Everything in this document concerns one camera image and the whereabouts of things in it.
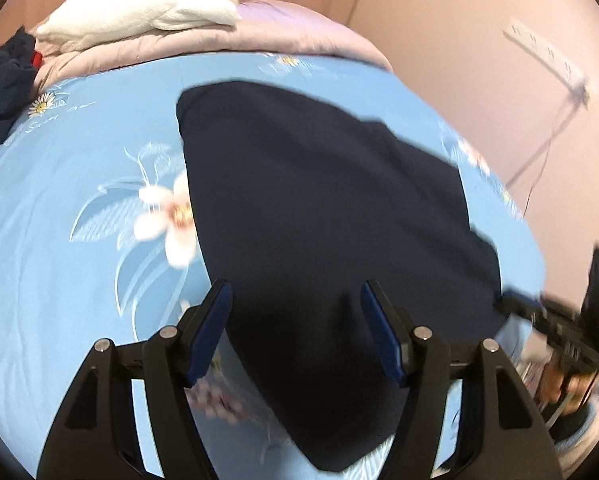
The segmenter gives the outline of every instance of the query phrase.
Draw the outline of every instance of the floral pattern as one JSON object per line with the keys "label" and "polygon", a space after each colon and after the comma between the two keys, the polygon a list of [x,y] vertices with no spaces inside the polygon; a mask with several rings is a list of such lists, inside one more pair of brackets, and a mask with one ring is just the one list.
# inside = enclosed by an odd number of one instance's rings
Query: floral pattern
{"label": "floral pattern", "polygon": [[193,411],[203,412],[208,418],[225,420],[231,426],[248,418],[244,405],[208,378],[202,378],[192,388],[187,388],[186,399]]}
{"label": "floral pattern", "polygon": [[124,152],[137,173],[99,185],[77,214],[69,240],[90,243],[114,237],[117,310],[120,317],[130,312],[135,339],[143,340],[158,327],[177,322],[183,295],[201,301],[198,296],[209,284],[205,270],[188,272],[195,265],[204,268],[183,153],[152,142],[137,155]]}
{"label": "floral pattern", "polygon": [[182,171],[172,191],[163,186],[145,186],[139,199],[158,209],[143,213],[133,227],[137,240],[153,240],[166,231],[166,259],[171,267],[184,269],[190,265],[197,249],[197,234],[192,216],[188,177]]}
{"label": "floral pattern", "polygon": [[297,73],[304,78],[313,78],[316,76],[328,76],[330,78],[338,78],[334,73],[323,66],[311,63],[297,56],[289,54],[272,54],[264,52],[262,54],[271,61],[260,65],[260,70],[266,75],[277,77],[286,77],[292,73]]}
{"label": "floral pattern", "polygon": [[468,164],[468,166],[475,168],[486,184],[493,188],[497,195],[499,195],[511,216],[521,221],[523,214],[506,187],[491,171],[486,159],[466,139],[452,130],[446,123],[439,121],[438,126],[441,143],[449,159],[460,166]]}
{"label": "floral pattern", "polygon": [[65,106],[68,102],[69,94],[60,91],[61,85],[63,85],[63,83],[61,83],[60,85],[53,86],[49,91],[44,92],[43,94],[38,96],[30,104],[28,110],[26,111],[28,117],[39,117],[48,110],[52,110],[53,108],[59,108],[60,106]]}

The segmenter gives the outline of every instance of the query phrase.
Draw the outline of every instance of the white fluffy cloth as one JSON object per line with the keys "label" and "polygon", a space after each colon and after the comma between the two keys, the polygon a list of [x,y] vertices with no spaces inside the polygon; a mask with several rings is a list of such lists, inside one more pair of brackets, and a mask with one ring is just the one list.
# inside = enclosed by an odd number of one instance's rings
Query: white fluffy cloth
{"label": "white fluffy cloth", "polygon": [[33,34],[61,52],[85,50],[153,28],[234,25],[239,0],[66,0]]}

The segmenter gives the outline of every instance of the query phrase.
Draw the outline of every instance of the power strip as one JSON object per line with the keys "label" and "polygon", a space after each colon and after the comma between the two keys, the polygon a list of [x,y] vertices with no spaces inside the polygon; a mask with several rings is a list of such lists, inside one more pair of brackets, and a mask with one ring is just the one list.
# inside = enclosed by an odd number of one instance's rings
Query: power strip
{"label": "power strip", "polygon": [[587,75],[547,40],[519,20],[511,20],[503,33],[555,74],[574,94],[587,104],[590,98]]}

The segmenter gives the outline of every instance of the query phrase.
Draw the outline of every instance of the dark clothing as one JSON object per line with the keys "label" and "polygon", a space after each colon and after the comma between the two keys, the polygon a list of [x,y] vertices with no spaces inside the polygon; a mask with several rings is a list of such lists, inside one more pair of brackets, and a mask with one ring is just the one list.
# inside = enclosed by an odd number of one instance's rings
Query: dark clothing
{"label": "dark clothing", "polygon": [[23,27],[0,47],[0,144],[8,138],[28,104],[38,68],[33,65],[35,38]]}
{"label": "dark clothing", "polygon": [[588,402],[580,406],[575,412],[560,416],[548,433],[555,442],[562,442],[578,433],[588,419],[591,407]]}
{"label": "dark clothing", "polygon": [[189,89],[177,117],[206,267],[234,287],[230,341],[297,447],[340,471],[406,400],[375,354],[363,282],[478,341],[505,320],[497,254],[470,230],[457,169],[384,124],[247,82]]}

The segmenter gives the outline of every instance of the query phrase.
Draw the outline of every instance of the red fabric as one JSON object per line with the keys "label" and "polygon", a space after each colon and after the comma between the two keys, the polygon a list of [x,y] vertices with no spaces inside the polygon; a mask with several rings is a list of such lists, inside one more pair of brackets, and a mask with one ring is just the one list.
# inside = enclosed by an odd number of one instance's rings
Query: red fabric
{"label": "red fabric", "polygon": [[35,53],[32,55],[32,65],[33,67],[35,67],[37,70],[39,70],[39,67],[41,67],[41,61],[44,59],[44,57],[41,55],[41,52],[37,52],[35,51]]}
{"label": "red fabric", "polygon": [[44,57],[41,55],[41,52],[35,51],[35,53],[32,55],[32,59],[30,60],[30,64],[33,67],[35,67],[37,70],[39,70],[43,59],[44,59]]}

